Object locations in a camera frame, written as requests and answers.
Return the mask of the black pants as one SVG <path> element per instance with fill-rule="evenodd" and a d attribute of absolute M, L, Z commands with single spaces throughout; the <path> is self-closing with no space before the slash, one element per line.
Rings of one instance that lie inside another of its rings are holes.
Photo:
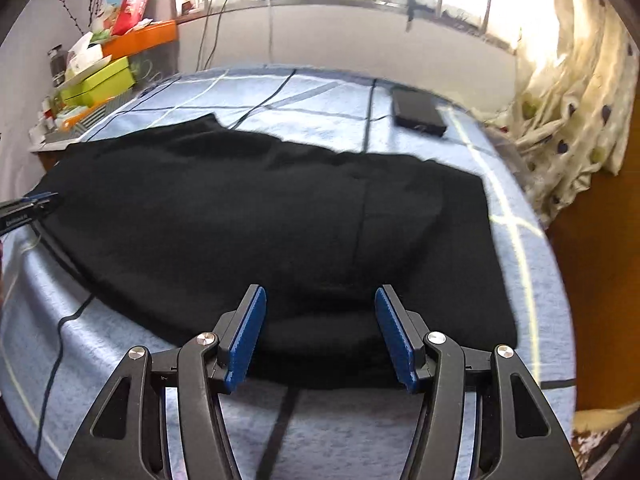
<path fill-rule="evenodd" d="M 262 286 L 250 376 L 392 388 L 374 295 L 462 346 L 518 331 L 482 180 L 409 155 L 337 153 L 214 115 L 72 145 L 37 184 L 43 229 L 104 304 L 181 346 Z"/>

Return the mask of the striped tray box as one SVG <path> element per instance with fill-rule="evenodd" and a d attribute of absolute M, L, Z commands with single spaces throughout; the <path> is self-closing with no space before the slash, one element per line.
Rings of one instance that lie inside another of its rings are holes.
<path fill-rule="evenodd" d="M 44 143 L 79 138 L 106 116 L 126 104 L 131 97 L 132 93 L 127 91 L 92 107 L 65 107 L 54 120 L 55 128 L 44 135 Z"/>

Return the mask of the blue plaid bed sheet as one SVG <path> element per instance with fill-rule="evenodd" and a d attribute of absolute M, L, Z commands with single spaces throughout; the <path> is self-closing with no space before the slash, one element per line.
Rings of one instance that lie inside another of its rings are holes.
<path fill-rule="evenodd" d="M 518 354 L 564 428 L 575 411 L 575 345 L 558 266 L 533 209 L 489 140 L 461 107 L 437 102 L 441 138 L 396 127 L 390 84 L 318 70 L 209 70 L 126 93 L 89 141 L 208 113 L 227 126 L 338 152 L 409 154 L 477 174 L 518 324 Z M 104 306 L 32 228 L 3 241 L 1 397 L 50 476 L 124 353 L 166 342 Z M 305 390 L 248 380 L 221 401 L 244 478 L 395 479 L 421 401 L 396 390 Z"/>

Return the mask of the dark glass jar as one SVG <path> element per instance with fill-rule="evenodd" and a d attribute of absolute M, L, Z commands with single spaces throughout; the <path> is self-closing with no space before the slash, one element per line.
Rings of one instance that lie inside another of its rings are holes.
<path fill-rule="evenodd" d="M 65 81 L 66 51 L 60 44 L 48 51 L 52 86 L 58 88 Z"/>

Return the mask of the lime green box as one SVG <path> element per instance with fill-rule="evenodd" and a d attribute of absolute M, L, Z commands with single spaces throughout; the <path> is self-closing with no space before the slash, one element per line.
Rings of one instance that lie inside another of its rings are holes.
<path fill-rule="evenodd" d="M 62 102 L 71 106 L 86 106 L 103 103 L 120 96 L 134 86 L 134 75 L 131 73 L 126 56 L 87 77 L 73 87 L 61 91 Z"/>

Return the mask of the wooden wardrobe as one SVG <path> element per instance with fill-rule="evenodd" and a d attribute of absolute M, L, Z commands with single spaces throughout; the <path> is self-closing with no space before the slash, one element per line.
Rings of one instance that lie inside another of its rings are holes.
<path fill-rule="evenodd" d="M 548 234 L 572 310 L 578 410 L 638 402 L 638 108 L 620 173 L 595 174 Z"/>

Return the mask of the orange box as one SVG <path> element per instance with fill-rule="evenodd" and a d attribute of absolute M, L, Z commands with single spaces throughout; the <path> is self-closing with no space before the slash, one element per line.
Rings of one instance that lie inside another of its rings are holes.
<path fill-rule="evenodd" d="M 139 54 L 162 44 L 169 44 L 177 39 L 177 24 L 175 21 L 152 23 L 145 28 L 130 30 L 124 36 L 119 36 L 107 41 L 102 46 L 104 58 L 116 61 L 119 58 Z"/>

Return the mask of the black phone on bed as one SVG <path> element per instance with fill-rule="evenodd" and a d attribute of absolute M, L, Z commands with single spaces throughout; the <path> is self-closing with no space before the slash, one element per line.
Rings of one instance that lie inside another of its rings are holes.
<path fill-rule="evenodd" d="M 395 87 L 390 92 L 396 126 L 441 138 L 447 130 L 430 92 Z"/>

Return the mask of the floral curtain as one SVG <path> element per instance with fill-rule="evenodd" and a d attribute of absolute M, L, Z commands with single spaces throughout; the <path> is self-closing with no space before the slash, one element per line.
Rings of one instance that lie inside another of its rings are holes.
<path fill-rule="evenodd" d="M 515 96 L 486 119 L 525 166 L 524 192 L 548 226 L 594 174 L 619 174 L 639 48 L 608 0 L 515 0 Z"/>

